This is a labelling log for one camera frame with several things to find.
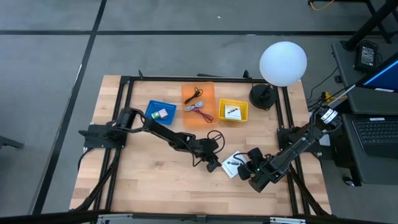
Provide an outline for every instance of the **paper tag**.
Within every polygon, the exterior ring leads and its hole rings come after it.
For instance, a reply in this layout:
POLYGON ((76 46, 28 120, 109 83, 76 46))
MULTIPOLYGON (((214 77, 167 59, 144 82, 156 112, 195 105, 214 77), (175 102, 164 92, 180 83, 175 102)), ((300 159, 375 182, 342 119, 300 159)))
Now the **paper tag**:
POLYGON ((323 122, 325 123, 325 124, 328 124, 330 121, 332 121, 336 116, 337 116, 337 111, 334 111, 329 117, 328 117, 328 119, 326 119, 326 120, 324 120, 323 122))
MULTIPOLYGON (((238 167, 242 164, 242 162, 239 159, 235 159, 233 156, 237 153, 240 153, 239 151, 236 151, 233 155, 229 156, 221 165, 221 167, 224 169, 226 174, 228 175, 229 178, 233 178, 238 174, 238 167)), ((244 163, 246 163, 246 160, 244 159, 243 155, 237 155, 237 158, 240 158, 244 163)))
POLYGON ((369 118, 371 121, 385 121, 384 118, 369 118))
POLYGON ((332 114, 332 112, 333 112, 332 109, 328 109, 328 111, 321 117, 321 120, 322 121, 326 120, 332 114))

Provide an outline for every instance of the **translucent orange container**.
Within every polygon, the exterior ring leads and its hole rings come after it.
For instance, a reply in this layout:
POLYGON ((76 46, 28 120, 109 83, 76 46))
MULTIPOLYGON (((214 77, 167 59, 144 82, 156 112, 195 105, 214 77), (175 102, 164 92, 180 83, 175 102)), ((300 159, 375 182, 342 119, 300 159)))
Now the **translucent orange container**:
POLYGON ((248 121, 249 105, 246 101, 226 100, 220 99, 220 108, 218 110, 218 117, 225 121, 246 122, 248 121), (239 106, 241 108, 241 120, 225 119, 225 105, 239 106))
POLYGON ((183 84, 181 86, 181 102, 182 102, 182 119, 184 126, 186 128, 210 128, 217 125, 218 122, 218 113, 217 113, 217 104, 216 104, 216 93, 214 89, 214 83, 212 82, 195 82, 189 84, 183 84), (189 103, 184 104, 185 100, 193 96, 195 93, 195 87, 203 90, 203 93, 191 101, 189 103), (208 114, 212 116, 213 122, 207 123, 203 116, 194 111, 185 111, 185 107, 194 105, 199 101, 203 101, 205 106, 199 108, 202 113, 208 114))

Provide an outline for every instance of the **lamp base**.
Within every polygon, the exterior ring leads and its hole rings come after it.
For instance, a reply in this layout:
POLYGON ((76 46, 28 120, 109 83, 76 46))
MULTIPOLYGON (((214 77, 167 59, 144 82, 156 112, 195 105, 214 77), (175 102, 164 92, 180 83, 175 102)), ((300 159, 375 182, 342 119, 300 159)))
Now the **lamp base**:
POLYGON ((249 99, 256 108, 269 110, 276 102, 276 95, 269 85, 256 85, 251 89, 249 99))

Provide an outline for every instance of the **wooden table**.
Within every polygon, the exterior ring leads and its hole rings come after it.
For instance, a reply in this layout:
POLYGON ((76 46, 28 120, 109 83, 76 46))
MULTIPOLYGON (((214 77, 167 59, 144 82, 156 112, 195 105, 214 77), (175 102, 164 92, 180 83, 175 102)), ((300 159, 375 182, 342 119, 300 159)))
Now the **wooden table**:
MULTIPOLYGON (((105 124, 112 118, 120 76, 105 76, 99 91, 93 122, 105 124)), ((175 132, 194 133, 205 138, 209 129, 185 129, 182 121, 181 84, 184 82, 135 81, 130 107, 146 110, 149 100, 177 105, 171 126, 175 132)), ((249 83, 215 83, 216 101, 220 98, 249 101, 249 83)), ((308 111, 300 82, 288 87, 294 123, 308 122, 308 111)), ((284 110, 282 90, 279 91, 284 110)), ((136 118, 133 127, 141 124, 136 118)), ((276 129, 279 127, 275 106, 259 110, 249 103, 246 123, 218 121, 216 128, 226 139, 220 162, 236 151, 246 152, 259 147, 263 154, 278 152, 276 129)), ((88 196, 98 181, 104 149, 95 149, 83 159, 76 180, 70 208, 75 208, 88 196)), ((309 153, 301 155, 305 183, 318 203, 330 212, 328 196, 320 164, 309 153)), ((100 208, 104 208, 107 186, 103 190, 100 208)), ((300 194, 296 188, 299 211, 300 194)), ((113 195, 112 211, 145 213, 189 213, 212 215, 291 215, 286 177, 277 184, 270 183, 260 194, 238 176, 230 179, 222 168, 212 173, 205 163, 192 167, 189 153, 174 151, 164 141, 149 133, 128 134, 122 150, 118 177, 113 195)))

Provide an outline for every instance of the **paper label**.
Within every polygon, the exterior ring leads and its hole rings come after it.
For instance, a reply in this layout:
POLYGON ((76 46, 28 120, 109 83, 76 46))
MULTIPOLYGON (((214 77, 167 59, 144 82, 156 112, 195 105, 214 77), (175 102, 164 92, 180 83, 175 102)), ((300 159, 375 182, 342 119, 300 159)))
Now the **paper label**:
POLYGON ((325 123, 325 124, 328 124, 330 121, 332 121, 336 116, 337 116, 337 111, 334 111, 329 117, 328 117, 328 119, 326 119, 326 120, 324 120, 323 122, 325 123))
POLYGON ((328 112, 326 112, 322 117, 321 120, 324 121, 326 120, 331 114, 332 114, 333 110, 329 109, 328 112))
POLYGON ((225 118, 241 120, 241 108, 239 106, 225 105, 225 118))
MULTIPOLYGON (((221 167, 224 169, 226 174, 228 175, 229 178, 233 178, 238 174, 238 167, 242 164, 242 162, 239 159, 235 159, 233 156, 237 153, 240 153, 239 151, 236 151, 234 154, 229 156, 222 164, 221 167)), ((237 155, 237 158, 240 158, 244 163, 246 163, 245 158, 243 155, 237 155)))
POLYGON ((385 121, 384 118, 369 118, 371 121, 385 121))

